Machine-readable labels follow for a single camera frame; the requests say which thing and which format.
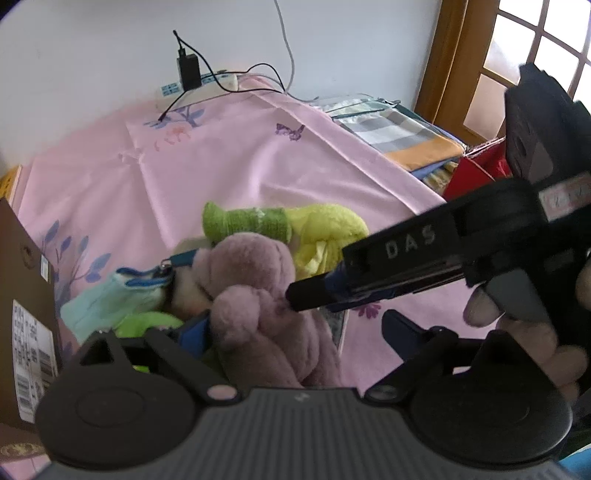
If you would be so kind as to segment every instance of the purple butterfly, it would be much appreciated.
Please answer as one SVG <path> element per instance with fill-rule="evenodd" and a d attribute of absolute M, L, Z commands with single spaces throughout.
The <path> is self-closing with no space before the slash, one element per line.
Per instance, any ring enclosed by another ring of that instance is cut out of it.
<path fill-rule="evenodd" d="M 289 127 L 286 127 L 283 124 L 277 124 L 277 130 L 275 130 L 276 135 L 289 135 L 290 140 L 297 141 L 301 138 L 301 133 L 304 131 L 305 126 L 302 125 L 297 130 L 292 130 Z"/>

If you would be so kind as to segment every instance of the yellow book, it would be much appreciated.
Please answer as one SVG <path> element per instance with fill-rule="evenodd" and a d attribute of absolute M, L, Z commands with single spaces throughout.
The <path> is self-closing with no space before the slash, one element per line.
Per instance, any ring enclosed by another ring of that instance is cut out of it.
<path fill-rule="evenodd" d="M 8 173 L 0 179 L 0 198 L 6 198 L 10 206 L 12 206 L 14 201 L 21 170 L 22 166 L 17 165 L 16 167 L 11 168 Z"/>

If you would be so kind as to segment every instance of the round black disc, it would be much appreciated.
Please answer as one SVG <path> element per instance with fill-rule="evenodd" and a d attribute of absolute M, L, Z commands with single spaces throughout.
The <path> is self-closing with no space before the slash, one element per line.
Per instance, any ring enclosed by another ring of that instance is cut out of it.
<path fill-rule="evenodd" d="M 415 394 L 413 423 L 432 447 L 471 464 L 531 462 L 564 439 L 572 413 L 549 382 L 528 383 L 508 365 L 441 377 Z"/>
<path fill-rule="evenodd" d="M 58 378 L 40 403 L 35 424 L 53 460 L 111 470 L 169 452 L 195 419 L 189 393 L 175 382 L 99 364 Z"/>

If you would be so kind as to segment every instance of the red bag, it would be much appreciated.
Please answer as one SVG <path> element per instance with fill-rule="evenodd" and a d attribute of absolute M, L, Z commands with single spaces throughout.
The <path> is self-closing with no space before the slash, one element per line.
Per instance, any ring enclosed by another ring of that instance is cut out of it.
<path fill-rule="evenodd" d="M 509 177 L 512 173 L 505 158 L 505 138 L 498 138 L 475 147 L 460 159 L 443 198 L 449 202 L 496 179 Z"/>

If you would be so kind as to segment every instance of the barcode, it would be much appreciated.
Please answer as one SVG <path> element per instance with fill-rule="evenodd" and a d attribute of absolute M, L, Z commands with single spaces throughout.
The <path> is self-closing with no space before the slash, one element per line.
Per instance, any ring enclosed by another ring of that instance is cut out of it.
<path fill-rule="evenodd" d="M 51 358 L 47 353 L 39 349 L 39 361 L 41 366 L 41 381 L 43 382 L 43 388 L 48 389 L 51 382 L 53 382 Z"/>
<path fill-rule="evenodd" d="M 33 411 L 31 405 L 31 390 L 29 388 L 29 380 L 22 375 L 17 374 L 17 390 L 18 390 L 18 406 L 26 408 L 28 411 Z"/>

